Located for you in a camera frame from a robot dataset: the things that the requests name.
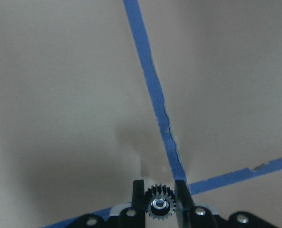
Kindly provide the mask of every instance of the metal bolt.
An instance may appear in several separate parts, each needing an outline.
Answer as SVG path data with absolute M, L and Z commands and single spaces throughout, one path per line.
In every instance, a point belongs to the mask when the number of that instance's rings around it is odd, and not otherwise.
M 245 224 L 249 222 L 249 219 L 245 215 L 239 214 L 237 215 L 237 221 Z
M 203 216 L 206 214 L 206 211 L 203 209 L 203 208 L 196 208 L 194 210 L 194 212 L 197 214 L 197 215 L 200 215 L 200 216 Z

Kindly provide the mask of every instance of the gray surface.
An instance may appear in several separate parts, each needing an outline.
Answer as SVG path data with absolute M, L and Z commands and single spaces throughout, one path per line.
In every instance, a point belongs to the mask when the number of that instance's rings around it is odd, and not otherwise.
M 140 5 L 189 180 L 281 157 L 282 2 Z M 0 0 L 0 227 L 130 201 L 139 178 L 173 185 L 122 1 Z M 282 227 L 282 172 L 195 199 Z
M 141 177 L 172 178 L 122 1 L 0 1 L 0 227 L 130 201 Z
M 282 157 L 282 1 L 140 2 L 189 180 Z

